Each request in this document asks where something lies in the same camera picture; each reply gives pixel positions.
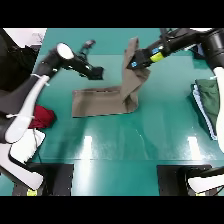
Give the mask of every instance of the black fabric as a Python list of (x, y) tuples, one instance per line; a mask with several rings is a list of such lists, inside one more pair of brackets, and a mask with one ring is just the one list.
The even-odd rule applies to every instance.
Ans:
[(38, 52), (32, 48), (20, 48), (0, 28), (0, 90), (12, 92), (32, 73)]

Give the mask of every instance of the brown towel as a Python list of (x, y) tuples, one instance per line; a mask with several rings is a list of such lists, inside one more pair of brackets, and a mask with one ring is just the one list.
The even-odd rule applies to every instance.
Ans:
[(73, 117), (124, 114), (137, 109), (137, 91), (148, 79), (150, 73), (148, 69), (132, 71), (126, 68), (135, 50), (138, 49), (138, 45), (138, 38), (132, 38), (129, 41), (128, 49), (125, 50), (121, 86), (73, 91)]

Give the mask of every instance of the floor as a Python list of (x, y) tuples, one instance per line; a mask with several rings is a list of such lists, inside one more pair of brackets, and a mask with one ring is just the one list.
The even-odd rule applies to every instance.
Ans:
[[(90, 63), (105, 68), (103, 81), (61, 70), (38, 99), (57, 115), (54, 126), (44, 131), (41, 158), (74, 163), (72, 195), (159, 195), (158, 164), (223, 165), (224, 154), (200, 127), (188, 98), (194, 80), (209, 78), (212, 72), (190, 52), (178, 52), (150, 67), (134, 113), (71, 117), (72, 90), (121, 84), (123, 52), (135, 36), (140, 47), (147, 47), (158, 39), (159, 29), (49, 28), (45, 35), (37, 63), (58, 42), (76, 52), (86, 40), (95, 39)], [(9, 186), (11, 182), (0, 177), (0, 195), (10, 195)]]

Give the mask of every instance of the teal tabletop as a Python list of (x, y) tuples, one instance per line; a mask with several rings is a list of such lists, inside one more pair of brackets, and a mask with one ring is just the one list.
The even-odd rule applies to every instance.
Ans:
[[(138, 92), (135, 112), (72, 118), (72, 90), (120, 85), (128, 40), (138, 36), (144, 48), (159, 35), (158, 28), (47, 30), (36, 64), (58, 42), (76, 52), (85, 41), (94, 39), (89, 62), (105, 68), (103, 81), (61, 70), (38, 99), (39, 105), (54, 110), (57, 116), (54, 125), (43, 130), (46, 139), (40, 156), (46, 163), (74, 164), (72, 195), (159, 195), (158, 164), (224, 164), (217, 141), (201, 128), (189, 100), (195, 79), (213, 74), (205, 61), (194, 60), (189, 51), (177, 52), (149, 68), (150, 77)], [(9, 185), (5, 181), (0, 179), (2, 195), (9, 192), (1, 190)]]

